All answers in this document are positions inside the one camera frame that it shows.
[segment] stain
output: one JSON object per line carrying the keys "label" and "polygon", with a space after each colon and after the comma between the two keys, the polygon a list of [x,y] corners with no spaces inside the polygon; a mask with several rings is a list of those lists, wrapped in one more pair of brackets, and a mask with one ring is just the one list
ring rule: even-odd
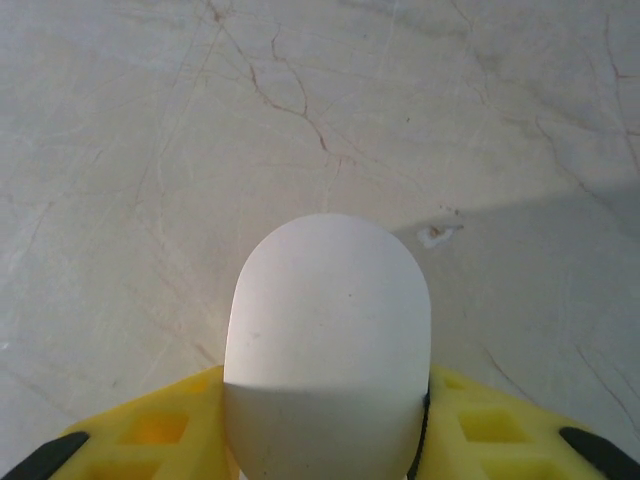
{"label": "stain", "polygon": [[213,4],[213,0],[207,0],[207,8],[213,14],[213,21],[216,23],[222,22],[226,18],[226,12],[223,12]]}
{"label": "stain", "polygon": [[457,208],[451,208],[447,205],[438,205],[441,210],[446,210],[447,212],[453,213],[456,217],[460,216],[460,210]]}
{"label": "stain", "polygon": [[441,243],[448,241],[453,234],[458,230],[462,230],[464,227],[462,225],[451,225],[451,226],[436,226],[429,225],[427,228],[420,230],[417,233],[418,241],[422,244],[424,248],[433,248]]}

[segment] crack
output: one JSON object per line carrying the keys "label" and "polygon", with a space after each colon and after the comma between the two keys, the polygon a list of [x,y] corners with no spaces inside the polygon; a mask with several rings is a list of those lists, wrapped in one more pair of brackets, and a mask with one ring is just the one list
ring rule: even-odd
{"label": "crack", "polygon": [[240,271],[244,266],[242,262],[242,225],[244,224],[244,200],[247,192],[247,182],[243,182],[240,186],[240,199],[238,200],[238,214],[236,215],[236,271]]}
{"label": "crack", "polygon": [[192,346],[194,349],[196,349],[196,350],[198,351],[198,353],[199,353],[200,355],[202,355],[202,356],[205,358],[205,360],[207,360],[208,362],[210,362],[210,363],[211,363],[211,365],[217,365],[217,364],[218,364],[218,362],[217,362],[217,361],[216,361],[216,359],[213,357],[213,355],[212,355],[211,353],[209,353],[209,351],[208,351],[206,348],[204,348],[204,347],[202,346],[202,344],[201,344],[201,343],[193,342],[193,343],[191,344],[191,346]]}
{"label": "crack", "polygon": [[603,388],[609,393],[609,395],[611,395],[611,397],[615,400],[615,402],[618,404],[618,406],[622,409],[622,411],[624,412],[624,414],[627,417],[627,419],[633,425],[633,430],[634,430],[635,436],[640,440],[640,436],[638,435],[640,433],[640,426],[638,426],[638,423],[636,422],[636,420],[631,416],[631,414],[627,410],[627,407],[624,405],[624,403],[622,403],[620,398],[618,398],[618,396],[613,392],[613,390],[605,383],[605,381],[600,376],[600,374],[596,371],[595,368],[593,368],[593,365],[591,365],[591,363],[589,363],[589,361],[587,360],[587,357],[585,356],[585,354],[582,351],[582,349],[578,345],[576,345],[575,347],[576,347],[576,351],[578,352],[578,355],[580,355],[580,358],[582,358],[582,361],[589,368],[589,370],[591,371],[593,376],[600,382],[600,384],[603,386]]}
{"label": "crack", "polygon": [[[168,52],[170,52],[170,51],[172,51],[172,50],[174,50],[174,49],[175,49],[175,47],[174,47],[174,48],[169,48],[169,49],[166,49],[166,50],[161,50],[161,51],[160,51],[160,52],[158,52],[157,54],[155,54],[155,55],[151,56],[151,57],[148,59],[148,61],[149,61],[149,62],[152,62],[153,60],[157,59],[157,58],[158,58],[158,57],[160,57],[161,55],[164,55],[164,54],[166,54],[166,53],[168,53]],[[113,83],[113,82],[115,82],[115,81],[117,81],[117,80],[120,80],[121,78],[123,78],[123,77],[125,77],[125,76],[129,75],[130,73],[133,73],[133,72],[135,72],[136,70],[141,69],[141,68],[143,68],[143,67],[141,67],[141,66],[139,66],[139,65],[138,65],[138,66],[134,66],[134,67],[132,67],[132,68],[127,69],[125,72],[123,72],[123,73],[120,73],[120,74],[116,75],[115,77],[112,77],[112,78],[109,78],[109,79],[105,80],[104,82],[102,82],[101,84],[99,84],[97,87],[92,88],[91,90],[89,90],[89,92],[87,92],[87,93],[85,93],[84,95],[82,95],[82,96],[79,98],[79,100],[80,100],[81,102],[83,102],[84,100],[86,100],[87,98],[89,98],[91,95],[93,95],[94,93],[98,92],[99,90],[101,90],[102,88],[106,87],[107,85],[109,85],[109,84],[111,84],[111,83]]]}
{"label": "crack", "polygon": [[571,37],[571,41],[578,47],[578,49],[582,52],[582,54],[585,56],[585,58],[587,59],[587,63],[589,65],[589,71],[591,73],[591,79],[593,80],[593,84],[595,86],[596,89],[596,96],[598,97],[598,104],[600,106],[600,112],[598,112],[600,114],[600,118],[603,117],[603,111],[604,111],[604,98],[602,96],[602,93],[600,92],[600,82],[598,81],[598,74],[596,72],[596,67],[593,64],[593,60],[591,60],[591,55],[589,55],[589,52],[587,51],[586,48],[584,48],[584,46],[582,45],[582,43],[580,43],[580,41],[576,38]]}
{"label": "crack", "polygon": [[294,77],[296,78],[296,82],[300,86],[300,90],[302,91],[302,95],[304,96],[304,107],[303,107],[302,112],[297,112],[297,111],[295,111],[295,110],[293,110],[291,108],[283,107],[282,105],[278,105],[273,100],[271,100],[271,98],[266,93],[264,93],[264,91],[262,90],[262,88],[260,88],[260,85],[258,84],[258,76],[256,74],[256,70],[255,70],[255,67],[253,66],[253,63],[251,63],[251,61],[249,61],[249,58],[247,57],[247,55],[244,53],[242,48],[240,48],[240,45],[238,44],[238,42],[236,42],[235,38],[233,38],[233,36],[229,33],[229,31],[226,29],[226,27],[224,25],[221,26],[221,29],[224,30],[224,32],[229,37],[229,40],[231,40],[231,43],[233,43],[233,46],[236,49],[236,51],[244,59],[244,61],[247,63],[247,65],[249,65],[249,72],[251,73],[251,77],[250,77],[251,84],[253,85],[254,90],[260,96],[260,98],[265,103],[265,105],[269,105],[271,108],[273,108],[275,110],[279,110],[279,111],[282,111],[282,112],[290,113],[292,115],[295,115],[297,117],[302,118],[315,131],[316,135],[318,136],[318,141],[320,143],[320,147],[322,148],[322,150],[327,152],[327,153],[333,154],[333,152],[329,151],[329,149],[327,148],[327,143],[326,143],[326,141],[324,139],[324,135],[322,134],[322,132],[320,131],[318,126],[315,124],[315,122],[313,122],[308,116],[308,112],[307,112],[307,110],[308,110],[307,93],[306,93],[306,91],[305,91],[305,89],[304,89],[304,87],[302,85],[302,81],[300,80],[300,77],[298,76],[297,72],[293,68],[291,68],[291,66],[288,64],[288,62],[284,58],[281,58],[276,54],[275,41],[276,41],[276,37],[280,33],[280,28],[281,27],[278,26],[278,32],[276,33],[274,38],[271,40],[272,53],[274,55],[274,60],[276,62],[279,62],[279,63],[284,63],[289,68],[289,70],[294,75]]}
{"label": "crack", "polygon": [[[223,52],[214,52],[214,53],[213,53],[213,55],[214,55],[214,56],[215,56],[215,55],[217,55],[217,56],[219,56],[220,58],[222,58],[222,59],[227,63],[227,65],[229,65],[229,67],[231,67],[233,70],[235,70],[236,72],[238,72],[238,77],[237,77],[237,78],[235,78],[235,79],[233,79],[233,80],[237,80],[237,79],[238,79],[238,78],[240,78],[240,77],[242,77],[242,78],[246,78],[247,80],[250,80],[249,76],[248,76],[245,72],[243,72],[240,68],[238,68],[238,67],[236,66],[236,64],[235,64],[235,63],[233,63],[233,61],[231,61],[229,58],[227,58]],[[211,74],[213,74],[213,75],[218,75],[218,76],[220,76],[220,77],[227,78],[226,76],[223,76],[222,74],[220,74],[220,73],[218,73],[218,72],[215,72],[215,71],[207,71],[206,73],[211,73]]]}
{"label": "crack", "polygon": [[211,77],[222,78],[224,80],[228,80],[229,82],[237,82],[237,81],[240,80],[240,78],[247,78],[244,75],[238,75],[237,77],[229,77],[227,75],[223,75],[221,73],[213,72],[213,71],[210,71],[210,70],[205,70],[203,73],[204,73],[204,85],[205,85],[205,87],[209,86],[209,80],[211,79]]}
{"label": "crack", "polygon": [[207,1],[207,7],[209,7],[211,9],[211,11],[213,12],[213,21],[216,23],[220,23],[221,21],[223,21],[226,17],[225,12],[220,12],[220,10],[218,10],[216,8],[216,6],[213,4],[212,0],[208,0]]}
{"label": "crack", "polygon": [[449,0],[449,2],[451,3],[451,6],[455,8],[456,12],[458,12],[458,15],[460,15],[464,19],[464,21],[467,22],[467,25],[469,26],[469,33],[471,33],[473,31],[474,22],[469,20],[469,17],[467,17],[462,9],[458,6],[457,0]]}
{"label": "crack", "polygon": [[[379,160],[377,158],[373,158],[373,157],[369,157],[364,151],[362,151],[358,146],[355,145],[355,143],[353,143],[351,140],[349,140],[343,133],[339,132],[338,130],[336,130],[331,124],[327,123],[326,124],[333,133],[335,133],[337,136],[339,136],[340,138],[342,138],[345,142],[347,142],[351,148],[353,148],[356,153],[358,155],[360,155],[362,158],[364,158],[365,160],[368,160],[369,162],[373,163],[374,165],[378,165],[382,168],[385,168],[393,173],[395,173],[396,175],[398,175],[399,177],[403,178],[404,180],[406,180],[407,182],[411,183],[416,189],[418,189],[419,191],[422,191],[422,186],[420,185],[420,183],[413,177],[402,173],[398,170],[394,170],[392,169],[389,165],[387,165],[386,163],[384,163],[382,160]],[[338,155],[335,154],[333,152],[329,152],[332,155],[336,156],[336,157],[342,157],[345,160],[351,160],[354,164],[357,164],[358,162],[356,161],[355,158],[353,158],[350,155]]]}
{"label": "crack", "polygon": [[165,323],[162,320],[156,318],[157,314],[156,312],[154,312],[154,308],[156,308],[155,303],[157,302],[154,302],[153,299],[144,295],[135,285],[123,283],[122,287],[126,293],[131,295],[134,305],[136,305],[142,311],[145,322],[153,325],[158,330],[166,333],[175,340],[185,341],[185,339],[182,337],[180,328],[176,328],[173,324]]}
{"label": "crack", "polygon": [[[30,251],[31,251],[31,247],[33,246],[33,244],[36,241],[36,238],[38,236],[38,232],[40,231],[40,226],[42,225],[42,221],[44,220],[44,217],[47,215],[47,213],[49,212],[49,210],[51,210],[51,207],[53,207],[55,205],[55,202],[49,202],[49,204],[47,205],[47,207],[44,209],[44,211],[42,212],[42,214],[40,215],[40,218],[38,219],[38,223],[36,224],[36,228],[33,231],[33,233],[31,234],[31,237],[29,238],[29,243],[27,244],[27,248],[25,249],[24,253],[20,256],[21,258],[23,258],[25,255],[27,255]],[[13,260],[13,257],[15,256],[15,252],[14,254],[11,256],[10,261]]]}
{"label": "crack", "polygon": [[186,304],[188,302],[188,298],[186,297],[184,291],[180,289],[180,287],[178,287],[178,285],[176,285],[174,282],[169,280],[169,278],[167,278],[163,274],[163,272],[161,272],[160,268],[153,267],[153,271],[156,273],[160,281],[164,283],[164,285],[175,295],[176,299],[178,299],[180,303]]}
{"label": "crack", "polygon": [[610,24],[611,24],[611,14],[607,13],[607,16],[605,18],[605,26],[604,26],[605,48],[607,50],[607,55],[609,56],[609,63],[611,64],[611,68],[613,69],[613,73],[615,75],[615,83],[616,83],[615,95],[618,101],[618,111],[620,112],[620,121],[622,122],[623,130],[625,132],[625,135],[624,135],[625,143],[627,144],[627,148],[629,149],[629,154],[631,155],[633,164],[636,167],[636,173],[640,175],[640,160],[638,160],[638,155],[636,154],[636,151],[633,149],[633,145],[631,145],[631,140],[629,140],[628,128],[624,122],[624,117],[622,116],[622,102],[620,101],[620,82],[619,81],[621,78],[625,78],[625,77],[620,75],[620,72],[618,71],[618,67],[616,66],[615,61],[613,59],[613,51],[611,50],[611,43],[609,41]]}
{"label": "crack", "polygon": [[393,31],[396,26],[396,15],[398,13],[399,0],[395,0],[393,3],[393,11],[391,13],[391,25],[389,25],[389,34],[387,35],[387,40],[384,43],[384,48],[382,49],[382,55],[380,55],[380,62],[378,63],[378,67],[376,68],[376,73],[371,77],[371,81],[378,78],[380,72],[382,71],[382,67],[384,65],[384,61],[389,54],[389,46],[391,45],[391,40],[393,39]]}
{"label": "crack", "polygon": [[599,195],[597,195],[596,193],[594,193],[593,191],[591,191],[586,185],[585,183],[580,180],[580,178],[573,173],[571,170],[569,170],[566,166],[564,166],[562,164],[562,162],[560,161],[560,159],[558,158],[558,151],[556,149],[556,145],[553,141],[553,138],[551,138],[551,135],[549,135],[549,133],[547,133],[547,131],[542,128],[542,125],[540,124],[540,118],[536,117],[534,120],[534,124],[536,125],[536,127],[538,128],[538,130],[540,131],[540,134],[547,140],[547,142],[549,143],[549,146],[551,147],[551,151],[553,153],[553,162],[557,165],[557,167],[564,172],[567,176],[569,176],[580,188],[580,190],[582,190],[584,193],[586,193],[587,195],[589,195],[593,200],[595,200],[600,206],[602,206],[605,210],[607,210],[607,212],[609,212],[610,214],[612,214],[616,219],[618,218],[618,215],[616,214],[616,212],[611,208],[611,206],[609,205],[609,203],[603,199],[602,197],[600,197]]}
{"label": "crack", "polygon": [[338,158],[338,163],[336,166],[336,173],[327,183],[327,189],[325,190],[324,198],[322,201],[322,211],[324,213],[329,212],[329,201],[331,199],[331,193],[333,192],[333,185],[336,183],[336,180],[338,179],[338,175],[340,175],[340,170],[342,169],[342,163],[345,160],[342,156],[338,156],[337,158]]}
{"label": "crack", "polygon": [[151,15],[151,16],[171,18],[171,19],[173,19],[173,18],[190,18],[190,17],[192,17],[191,15],[188,15],[188,14],[180,14],[180,13],[174,13],[174,12],[172,12],[172,13],[158,12],[158,11],[152,11],[152,10],[144,10],[142,8],[109,7],[109,8],[105,8],[104,11],[108,12],[108,13],[138,13],[138,14],[141,14],[141,15]]}
{"label": "crack", "polygon": [[289,170],[300,170],[306,172],[318,172],[322,170],[324,167],[309,167],[307,165],[300,165],[297,163],[258,163],[249,166],[253,169],[270,169],[270,168],[287,168]]}
{"label": "crack", "polygon": [[156,357],[151,361],[151,363],[149,364],[149,369],[140,379],[140,385],[144,385],[144,382],[146,382],[149,377],[151,377],[151,375],[153,375],[153,373],[156,371],[158,365],[160,365],[160,360],[162,360],[162,357],[164,357],[169,351],[170,344],[171,342],[167,342],[165,346],[162,347],[162,349],[158,352],[158,355],[156,355]]}
{"label": "crack", "polygon": [[105,208],[104,212],[96,222],[96,224],[91,228],[91,230],[78,242],[79,245],[75,248],[74,252],[71,254],[70,259],[75,259],[79,255],[85,253],[86,249],[91,245],[91,241],[95,236],[96,232],[104,225],[111,213],[111,210],[116,206],[118,201],[120,200],[121,194],[116,194],[111,203]]}
{"label": "crack", "polygon": [[496,361],[495,357],[493,356],[493,354],[491,353],[491,351],[485,347],[484,345],[480,344],[480,347],[482,347],[482,349],[484,350],[484,353],[487,355],[487,357],[489,357],[489,360],[491,361],[491,364],[493,365],[493,367],[498,370],[498,372],[505,378],[507,379],[507,381],[513,385],[522,395],[525,396],[525,398],[529,399],[531,402],[536,403],[535,400],[531,397],[531,395],[529,395],[527,392],[524,391],[524,389],[518,385],[516,383],[516,381],[511,378],[509,375],[507,375],[507,373],[504,371],[504,369],[500,366],[500,364]]}
{"label": "crack", "polygon": [[79,380],[97,387],[102,386],[93,376],[88,375],[81,370],[75,370],[73,367],[57,364],[37,349],[32,348],[32,346],[28,345],[20,338],[9,338],[8,340],[11,341],[12,347],[17,347],[15,349],[18,352],[30,357],[31,361],[36,363],[42,369],[51,371],[54,374],[63,376],[69,380]]}
{"label": "crack", "polygon": [[[189,42],[189,46],[187,47],[187,49],[186,49],[186,51],[184,53],[184,56],[182,57],[182,60],[180,62],[180,66],[178,67],[178,71],[176,72],[176,77],[173,80],[173,83],[171,84],[171,88],[169,89],[169,94],[167,95],[167,101],[165,103],[165,106],[164,106],[164,108],[162,110],[162,114],[160,115],[160,120],[158,122],[158,134],[159,134],[159,131],[162,129],[162,124],[164,123],[164,119],[165,119],[165,116],[167,114],[167,107],[169,105],[169,101],[170,101],[171,97],[173,96],[173,92],[175,91],[176,85],[178,84],[178,80],[180,79],[180,76],[182,75],[182,71],[184,70],[184,66],[185,66],[185,63],[187,61],[187,57],[189,56],[189,53],[191,52],[191,49],[193,48],[193,44],[195,42],[196,35],[198,34],[198,30],[200,29],[200,25],[202,25],[203,21],[204,20],[201,17],[198,17],[198,23],[196,24],[195,28],[193,29],[193,35],[191,35],[191,40]],[[167,143],[165,144],[164,148],[162,149],[162,153],[164,153],[164,151],[167,149],[167,146],[169,145],[171,137],[175,133],[177,125],[179,124],[179,120],[180,120],[180,117],[178,117],[178,120],[176,120],[176,126],[173,128],[171,134],[169,135],[169,140],[167,140]],[[147,173],[149,171],[149,166],[151,165],[153,157],[154,157],[154,155],[150,155],[149,156],[149,159],[147,160],[147,163],[146,163],[146,165],[144,167],[144,171],[142,172],[142,178],[140,179],[140,182],[138,183],[138,188],[136,189],[136,195],[135,195],[135,198],[134,198],[134,205],[138,205],[140,203],[140,192],[142,190],[142,185],[143,185],[145,179],[147,178]]]}
{"label": "crack", "polygon": [[613,369],[618,372],[618,375],[620,375],[620,378],[622,378],[627,387],[629,387],[629,390],[631,390],[635,397],[640,401],[640,393],[638,392],[638,390],[636,390],[636,388],[631,384],[629,379],[622,373],[622,371],[615,365],[615,363],[611,363],[611,365],[613,366]]}
{"label": "crack", "polygon": [[113,110],[117,110],[118,108],[122,108],[122,107],[126,107],[127,105],[131,105],[132,103],[138,102],[138,101],[143,100],[143,99],[145,99],[147,97],[151,97],[152,95],[155,95],[156,93],[163,92],[163,91],[165,91],[167,89],[168,89],[168,87],[163,87],[163,88],[159,88],[158,90],[152,90],[150,92],[145,92],[145,93],[137,95],[137,96],[135,96],[133,98],[125,100],[124,102],[119,103],[117,105],[113,105],[111,107],[103,108],[101,110],[95,110],[95,111],[90,112],[90,113],[92,113],[93,115],[99,115],[99,114],[102,114],[102,113],[111,112]]}
{"label": "crack", "polygon": [[335,100],[333,100],[328,107],[326,107],[322,112],[319,112],[318,114],[318,120],[322,120],[324,118],[324,116],[329,112],[329,110],[331,110],[331,108],[338,102],[341,102],[342,100],[344,100],[345,98],[348,97],[352,97],[353,95],[356,95],[358,92],[348,92],[348,93],[344,93],[342,95],[340,95],[338,98],[336,98]]}
{"label": "crack", "polygon": [[135,213],[135,219],[138,221],[138,224],[144,229],[145,232],[151,237],[152,242],[155,242],[155,245],[159,248],[159,251],[156,251],[153,248],[148,249],[148,252],[163,266],[169,269],[172,274],[178,276],[182,282],[184,283],[185,291],[193,292],[193,302],[194,305],[197,305],[200,308],[200,311],[203,313],[203,316],[215,317],[215,313],[211,309],[211,307],[207,304],[207,302],[201,299],[196,293],[199,293],[199,284],[197,281],[190,280],[187,271],[184,268],[181,268],[175,261],[172,261],[170,252],[167,247],[167,237],[164,234],[164,231],[160,232],[162,235],[162,239],[158,238],[158,236],[151,230],[151,227]]}
{"label": "crack", "polygon": [[527,122],[527,123],[531,122],[531,119],[528,118],[528,117],[518,117],[518,116],[512,115],[511,113],[506,112],[506,111],[500,109],[500,107],[494,105],[491,102],[491,98],[490,98],[490,95],[489,95],[488,76],[487,76],[487,72],[484,71],[484,69],[482,69],[482,75],[483,75],[483,87],[484,87],[485,93],[482,93],[480,88],[476,87],[475,85],[472,85],[467,79],[463,79],[465,85],[467,85],[467,87],[469,87],[474,92],[476,92],[476,94],[478,95],[478,98],[480,99],[480,103],[482,104],[482,106],[488,108],[489,110],[493,110],[501,118],[503,118],[503,119],[505,119],[507,121],[510,121],[510,122]]}
{"label": "crack", "polygon": [[73,195],[75,193],[76,184],[80,181],[80,179],[83,177],[84,174],[89,172],[91,167],[93,167],[95,164],[98,163],[104,151],[108,150],[112,143],[113,143],[113,138],[109,142],[109,145],[98,150],[98,152],[94,155],[93,159],[85,167],[80,169],[80,171],[78,172],[76,177],[73,179],[71,184],[69,184],[69,187],[64,192],[62,192],[62,194],[60,195],[60,198],[68,197],[70,194]]}
{"label": "crack", "polygon": [[1,362],[1,363],[2,363],[2,370],[4,370],[17,383],[19,383],[20,385],[25,387],[27,390],[31,391],[32,393],[40,397],[42,400],[44,400],[47,404],[49,404],[54,409],[58,410],[59,412],[65,414],[67,417],[71,418],[74,422],[77,422],[78,420],[80,420],[80,418],[78,418],[77,415],[73,414],[65,406],[61,405],[56,400],[54,400],[51,397],[51,395],[47,393],[47,391],[44,390],[42,387],[38,386],[37,384],[30,381],[29,379],[23,377],[19,373],[16,373],[13,370],[10,370],[9,368],[7,368],[7,365],[5,362]]}

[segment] small debris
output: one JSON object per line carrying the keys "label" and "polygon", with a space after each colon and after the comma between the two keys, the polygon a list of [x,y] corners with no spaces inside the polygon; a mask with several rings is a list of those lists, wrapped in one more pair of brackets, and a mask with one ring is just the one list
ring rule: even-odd
{"label": "small debris", "polygon": [[462,225],[429,225],[418,232],[418,240],[424,248],[433,248],[449,240],[453,234],[464,228]]}
{"label": "small debris", "polygon": [[460,210],[457,208],[452,208],[447,205],[440,205],[441,210],[446,210],[447,212],[453,213],[456,217],[460,216]]}

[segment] rectangular hole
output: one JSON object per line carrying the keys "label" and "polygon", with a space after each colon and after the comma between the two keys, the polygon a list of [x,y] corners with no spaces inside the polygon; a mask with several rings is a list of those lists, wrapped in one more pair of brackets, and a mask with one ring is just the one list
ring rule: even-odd
{"label": "rectangular hole", "polygon": [[189,416],[184,413],[157,412],[140,415],[120,438],[121,445],[178,443]]}
{"label": "rectangular hole", "polygon": [[521,443],[529,438],[511,414],[502,408],[486,408],[458,415],[464,436],[470,442]]}
{"label": "rectangular hole", "polygon": [[89,468],[89,480],[152,480],[159,463],[102,463]]}
{"label": "rectangular hole", "polygon": [[562,470],[544,458],[492,458],[481,463],[489,480],[568,480]]}

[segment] white marble surface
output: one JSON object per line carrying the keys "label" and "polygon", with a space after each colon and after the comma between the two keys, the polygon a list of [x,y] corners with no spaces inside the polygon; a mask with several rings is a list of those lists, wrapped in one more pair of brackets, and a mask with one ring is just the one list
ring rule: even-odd
{"label": "white marble surface", "polygon": [[221,362],[320,211],[411,248],[435,362],[640,456],[640,3],[227,1],[0,4],[0,473]]}

